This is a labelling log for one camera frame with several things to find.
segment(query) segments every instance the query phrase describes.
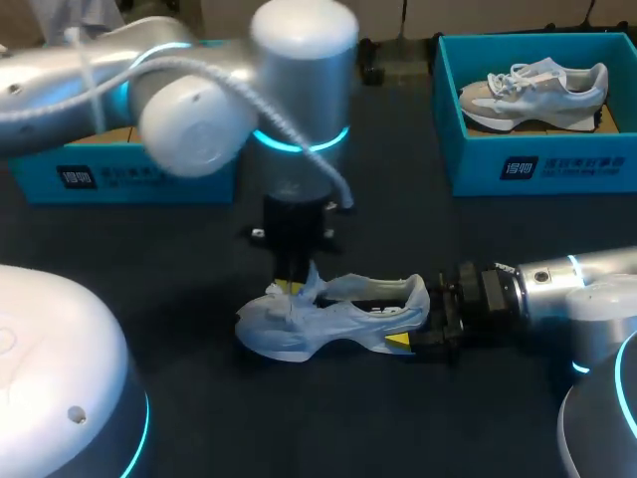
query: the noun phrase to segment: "cardboard box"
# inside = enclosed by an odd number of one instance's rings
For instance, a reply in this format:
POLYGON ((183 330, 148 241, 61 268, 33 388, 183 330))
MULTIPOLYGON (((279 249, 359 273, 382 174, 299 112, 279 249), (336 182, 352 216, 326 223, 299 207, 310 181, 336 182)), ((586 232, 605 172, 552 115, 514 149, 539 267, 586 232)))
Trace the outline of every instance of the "cardboard box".
POLYGON ((30 204, 229 204, 236 162, 202 178, 171 176, 127 127, 11 159, 9 167, 30 204))
POLYGON ((454 195, 637 191, 637 51, 626 35, 443 37, 438 54, 434 120, 454 195), (481 134, 467 127, 458 103, 462 87, 546 57, 567 68, 606 65, 610 84, 602 130, 481 134))

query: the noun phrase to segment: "blue light ring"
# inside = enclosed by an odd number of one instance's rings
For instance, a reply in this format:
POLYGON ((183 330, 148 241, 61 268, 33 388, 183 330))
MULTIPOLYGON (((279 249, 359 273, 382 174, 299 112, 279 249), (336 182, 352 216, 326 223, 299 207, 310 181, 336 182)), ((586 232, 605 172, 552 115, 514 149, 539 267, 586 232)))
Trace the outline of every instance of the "blue light ring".
POLYGON ((575 362, 573 362, 573 368, 576 371, 578 371, 579 373, 589 373, 590 372, 590 368, 586 368, 585 366, 578 365, 575 362))
MULTIPOLYGON (((157 45, 156 47, 152 47, 151 49, 146 50, 137 58, 135 58, 134 61, 128 67, 128 69, 132 70, 148 57, 154 55, 155 53, 161 52, 163 50, 172 50, 177 48, 191 48, 191 47, 192 47, 192 44, 185 43, 185 42, 169 42, 169 43, 164 43, 163 45, 157 45)), ((119 89, 121 97, 126 103, 128 102, 128 83, 129 82, 124 83, 123 85, 121 85, 119 89)))
POLYGON ((624 343, 619 348, 619 352, 617 353, 617 358, 615 359, 615 389, 617 391, 617 399, 619 400, 619 407, 621 408, 622 413, 624 414, 624 418, 626 419, 626 423, 630 427, 630 430, 633 432, 635 438, 637 438, 637 423, 635 423, 635 419, 633 418, 630 409, 628 408, 628 402, 626 401, 626 395, 624 395, 624 387, 621 384, 621 361, 624 357, 624 350, 626 349, 626 345, 628 341, 630 341, 637 332, 634 332, 628 339, 624 341, 624 343))
POLYGON ((148 437, 148 426, 150 424, 150 402, 148 401, 148 395, 146 397, 146 420, 143 425, 143 433, 141 434, 141 439, 139 440, 139 444, 137 445, 137 451, 132 456, 130 463, 122 473, 119 478, 127 478, 130 473, 132 473, 133 468, 137 464, 137 460, 139 460, 139 456, 141 456, 141 451, 143 450, 144 445, 146 444, 146 438, 148 437))
MULTIPOLYGON (((342 131, 338 134, 337 137, 335 137, 334 139, 330 141, 323 142, 321 144, 315 144, 310 147, 310 150, 322 151, 324 149, 328 149, 329 147, 332 147, 335 144, 338 144, 339 142, 343 141, 348 133, 349 133, 349 126, 346 126, 342 129, 342 131)), ((258 129, 253 132, 253 136, 259 142, 261 142, 267 147, 271 147, 272 149, 277 149, 279 151, 284 151, 284 152, 293 152, 293 153, 303 152, 303 149, 300 146, 296 146, 294 144, 287 144, 285 142, 272 139, 267 134, 265 134, 262 131, 259 131, 258 129)))

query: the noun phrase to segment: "shoelace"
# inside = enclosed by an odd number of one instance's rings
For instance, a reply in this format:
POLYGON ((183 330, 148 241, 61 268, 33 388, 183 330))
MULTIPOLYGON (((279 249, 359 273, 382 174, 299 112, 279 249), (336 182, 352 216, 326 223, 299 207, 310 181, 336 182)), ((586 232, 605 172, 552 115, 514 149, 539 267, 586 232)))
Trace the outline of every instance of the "shoelace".
POLYGON ((527 78, 525 75, 518 73, 524 67, 527 67, 526 63, 516 63, 511 67, 511 72, 508 75, 500 73, 494 75, 489 73, 487 75, 487 82, 489 88, 497 96, 507 95, 513 90, 521 92, 524 87, 535 88, 535 81, 532 78, 527 78))

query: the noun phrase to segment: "sneaker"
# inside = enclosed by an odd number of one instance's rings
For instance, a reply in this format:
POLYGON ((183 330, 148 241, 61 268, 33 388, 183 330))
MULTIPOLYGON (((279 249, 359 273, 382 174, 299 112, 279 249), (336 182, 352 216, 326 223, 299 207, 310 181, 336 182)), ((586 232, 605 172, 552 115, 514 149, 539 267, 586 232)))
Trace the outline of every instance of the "sneaker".
POLYGON ((551 58, 516 64, 508 75, 489 74, 485 82, 462 89, 460 107, 471 120, 489 129, 510 131, 526 120, 541 120, 563 129, 593 131, 595 113, 608 93, 608 70, 571 70, 551 58))
POLYGON ((261 356, 306 361, 325 344, 349 339, 383 354, 401 354, 385 336, 422 327, 429 294, 418 275, 404 281, 378 281, 349 274, 330 282, 314 264, 306 285, 293 296, 276 285, 239 312, 237 338, 261 356))

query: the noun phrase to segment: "screw hole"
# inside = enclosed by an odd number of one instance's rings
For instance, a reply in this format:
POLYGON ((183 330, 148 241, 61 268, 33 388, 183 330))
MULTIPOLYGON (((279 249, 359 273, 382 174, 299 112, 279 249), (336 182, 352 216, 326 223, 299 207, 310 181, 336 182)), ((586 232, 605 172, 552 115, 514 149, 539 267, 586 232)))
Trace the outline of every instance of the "screw hole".
POLYGON ((67 413, 69 419, 78 425, 82 425, 87 421, 87 414, 79 406, 72 406, 67 413))
POLYGON ((535 280, 538 282, 546 282, 548 280, 548 274, 545 271, 536 272, 535 280))

